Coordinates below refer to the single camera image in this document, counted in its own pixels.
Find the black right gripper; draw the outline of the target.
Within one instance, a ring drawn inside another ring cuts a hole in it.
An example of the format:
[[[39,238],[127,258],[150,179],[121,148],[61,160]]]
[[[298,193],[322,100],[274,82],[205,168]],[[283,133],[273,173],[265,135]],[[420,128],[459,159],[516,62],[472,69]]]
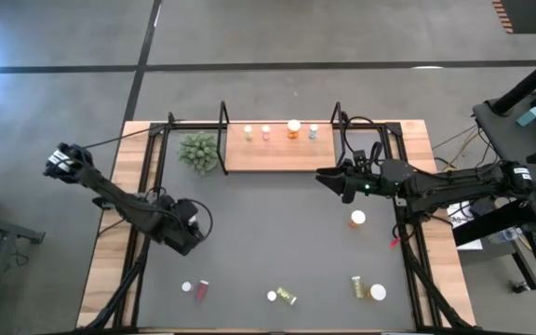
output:
[[[356,193],[369,195],[379,192],[381,176],[371,169],[358,168],[355,165],[338,167],[321,167],[316,170],[315,178],[338,195],[344,204],[351,204]]]

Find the wooden shelf with black legs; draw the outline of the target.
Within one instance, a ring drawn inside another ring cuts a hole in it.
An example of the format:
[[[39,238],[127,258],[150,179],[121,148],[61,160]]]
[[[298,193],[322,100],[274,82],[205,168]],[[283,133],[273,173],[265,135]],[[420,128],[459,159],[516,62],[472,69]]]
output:
[[[228,116],[222,102],[218,123],[218,155],[225,174],[230,172],[311,172],[335,166],[345,150],[335,143],[335,132],[342,125],[342,107],[337,102],[327,120],[299,120],[297,139],[288,137],[289,120],[243,120]],[[311,124],[318,124],[317,136],[309,138]],[[253,127],[251,141],[245,139],[244,126]],[[270,140],[261,137],[261,127],[271,128]]]

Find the green potted plant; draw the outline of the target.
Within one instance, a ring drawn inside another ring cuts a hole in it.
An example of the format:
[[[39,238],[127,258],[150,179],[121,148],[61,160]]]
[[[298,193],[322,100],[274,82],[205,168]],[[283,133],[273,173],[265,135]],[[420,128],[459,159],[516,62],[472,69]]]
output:
[[[188,134],[180,143],[178,158],[198,175],[204,175],[219,163],[217,139],[206,132]]]

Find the grey table mat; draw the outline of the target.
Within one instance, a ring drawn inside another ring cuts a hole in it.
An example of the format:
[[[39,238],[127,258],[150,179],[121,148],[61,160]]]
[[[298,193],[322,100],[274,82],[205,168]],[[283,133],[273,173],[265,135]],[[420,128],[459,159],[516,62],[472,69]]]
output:
[[[198,219],[208,239],[186,256],[152,244],[143,279],[142,328],[410,329],[411,304],[402,252],[390,249],[393,202],[358,195],[346,205],[313,173],[198,175],[179,161],[184,138],[167,141],[163,184],[176,198],[202,203]],[[366,214],[349,226],[354,210]],[[360,276],[365,297],[354,296]],[[204,300],[197,284],[209,282]],[[183,282],[193,289],[184,292]],[[366,292],[382,284],[383,301]],[[267,292],[282,287],[288,305]]]

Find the white paper sheet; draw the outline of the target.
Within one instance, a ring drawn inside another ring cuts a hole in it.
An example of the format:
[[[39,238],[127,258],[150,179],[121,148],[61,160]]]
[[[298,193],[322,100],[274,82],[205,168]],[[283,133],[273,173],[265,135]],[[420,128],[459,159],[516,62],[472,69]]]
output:
[[[471,221],[474,215],[470,212],[470,203],[463,201],[461,203],[452,204],[447,208],[447,214],[449,221],[454,228]],[[467,244],[458,246],[459,251],[478,251],[482,250],[483,246],[479,239],[469,242]]]

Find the clear water bottle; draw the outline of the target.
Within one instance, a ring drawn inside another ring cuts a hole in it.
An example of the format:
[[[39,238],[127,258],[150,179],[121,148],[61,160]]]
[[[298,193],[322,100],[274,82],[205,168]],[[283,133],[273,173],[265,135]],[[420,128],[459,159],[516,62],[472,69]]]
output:
[[[512,242],[518,239],[520,233],[519,228],[511,227],[504,229],[500,232],[490,234],[488,241],[492,244],[502,244],[506,242]]]

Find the grey side desk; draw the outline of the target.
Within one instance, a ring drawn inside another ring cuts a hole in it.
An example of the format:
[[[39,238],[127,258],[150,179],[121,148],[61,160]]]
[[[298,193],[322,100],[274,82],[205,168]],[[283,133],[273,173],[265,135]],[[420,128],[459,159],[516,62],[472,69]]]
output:
[[[525,98],[505,115],[493,112],[491,105],[494,100],[473,107],[476,122],[500,158],[524,164],[526,157],[536,152],[536,127],[521,127],[516,123],[516,119],[528,110],[531,101],[531,98]],[[461,246],[517,225],[525,236],[536,232],[536,193],[455,228],[453,235],[456,245]]]

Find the teal box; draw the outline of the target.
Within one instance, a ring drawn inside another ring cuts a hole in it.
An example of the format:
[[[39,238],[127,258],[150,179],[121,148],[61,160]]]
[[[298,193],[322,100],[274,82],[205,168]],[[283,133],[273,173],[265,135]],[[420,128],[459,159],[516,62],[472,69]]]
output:
[[[520,115],[516,122],[521,126],[525,127],[536,120],[536,107],[532,107]]]

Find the black pole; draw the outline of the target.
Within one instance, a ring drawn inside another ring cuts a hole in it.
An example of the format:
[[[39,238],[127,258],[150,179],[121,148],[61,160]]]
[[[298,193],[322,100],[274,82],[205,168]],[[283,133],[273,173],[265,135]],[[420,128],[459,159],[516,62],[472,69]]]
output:
[[[507,116],[510,110],[536,89],[536,69],[522,79],[515,87],[493,103],[489,102],[492,112],[499,116]]]

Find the black metal station frame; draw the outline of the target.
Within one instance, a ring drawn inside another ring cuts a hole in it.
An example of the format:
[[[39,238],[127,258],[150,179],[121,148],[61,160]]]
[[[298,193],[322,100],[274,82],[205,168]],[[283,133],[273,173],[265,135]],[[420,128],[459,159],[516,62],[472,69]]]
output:
[[[243,125],[227,120],[224,115],[216,121],[127,121],[118,144],[112,179],[127,191],[147,192],[161,182],[160,161],[170,131],[204,130],[225,142],[235,127]],[[428,172],[436,168],[422,120],[377,120],[373,123],[359,120],[354,122],[353,128],[382,129],[389,154],[404,157]],[[102,311],[144,247],[145,236],[125,222],[114,225],[117,217],[113,210],[104,212],[101,217],[100,236],[96,239],[76,321],[78,327],[87,326]],[[439,211],[424,223],[411,238],[411,248],[451,307],[465,322],[474,324],[472,303],[446,218],[446,214]]]

